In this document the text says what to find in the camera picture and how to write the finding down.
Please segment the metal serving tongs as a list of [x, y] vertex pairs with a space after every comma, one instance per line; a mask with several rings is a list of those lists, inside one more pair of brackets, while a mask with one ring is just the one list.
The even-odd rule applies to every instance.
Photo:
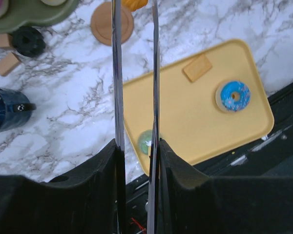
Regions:
[[[126, 191], [125, 191], [125, 137], [124, 137], [124, 102], [122, 74], [122, 24], [121, 1], [114, 0], [111, 4], [112, 22], [112, 54], [113, 84], [115, 104], [115, 141], [117, 149], [117, 227], [118, 233], [126, 233]], [[160, 109], [160, 75], [159, 75], [159, 18], [158, 2], [152, 1], [153, 14], [153, 128], [151, 139], [151, 156], [148, 183], [147, 233], [157, 232], [158, 189], [159, 189], [159, 109]]]

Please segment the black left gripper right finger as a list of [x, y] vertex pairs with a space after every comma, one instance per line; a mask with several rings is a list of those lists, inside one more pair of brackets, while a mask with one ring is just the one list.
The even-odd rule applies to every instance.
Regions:
[[293, 177], [207, 176], [160, 140], [163, 234], [293, 234]]

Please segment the blue frosted donut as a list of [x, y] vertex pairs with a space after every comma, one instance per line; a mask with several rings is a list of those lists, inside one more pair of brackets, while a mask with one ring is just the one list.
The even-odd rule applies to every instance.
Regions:
[[217, 107], [227, 113], [244, 110], [250, 103], [251, 91], [249, 87], [238, 80], [225, 80], [215, 92]]

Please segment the orange fish cookie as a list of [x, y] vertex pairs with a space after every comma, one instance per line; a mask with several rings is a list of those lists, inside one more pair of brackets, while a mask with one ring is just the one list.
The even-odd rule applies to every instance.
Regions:
[[134, 12], [148, 4], [148, 0], [122, 0], [122, 6]]

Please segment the yellow frosted donut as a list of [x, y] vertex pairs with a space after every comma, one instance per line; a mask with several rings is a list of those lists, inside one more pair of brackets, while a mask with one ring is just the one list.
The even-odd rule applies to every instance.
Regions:
[[44, 4], [49, 6], [59, 6], [66, 2], [66, 0], [41, 0]]

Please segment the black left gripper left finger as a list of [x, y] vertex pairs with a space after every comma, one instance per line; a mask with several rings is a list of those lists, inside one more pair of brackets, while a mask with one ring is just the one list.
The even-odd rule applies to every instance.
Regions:
[[0, 234], [110, 234], [116, 143], [48, 183], [0, 175]]

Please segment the green tiered cake stand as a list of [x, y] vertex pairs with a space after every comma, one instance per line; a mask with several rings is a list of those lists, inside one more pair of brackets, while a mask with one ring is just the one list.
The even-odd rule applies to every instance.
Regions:
[[58, 24], [69, 17], [78, 4], [78, 0], [66, 0], [57, 6], [41, 0], [10, 0], [6, 13], [0, 17], [0, 34], [12, 33], [22, 26]]

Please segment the yellow serving tray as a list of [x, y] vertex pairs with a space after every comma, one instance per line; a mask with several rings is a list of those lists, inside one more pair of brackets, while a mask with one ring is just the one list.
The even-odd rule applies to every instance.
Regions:
[[[250, 47], [231, 39], [203, 51], [212, 69], [191, 82], [183, 68], [192, 55], [160, 70], [159, 132], [171, 149], [191, 165], [198, 164], [267, 135], [274, 117]], [[216, 90], [225, 82], [245, 83], [250, 103], [225, 113], [216, 104]]]

